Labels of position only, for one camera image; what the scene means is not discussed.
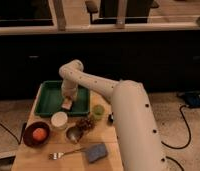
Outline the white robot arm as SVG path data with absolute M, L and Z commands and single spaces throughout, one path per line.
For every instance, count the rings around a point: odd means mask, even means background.
M 169 171 L 148 95 L 142 83 L 115 81 L 83 71 L 80 60 L 59 68 L 62 94 L 72 98 L 81 85 L 111 105 L 124 171 Z

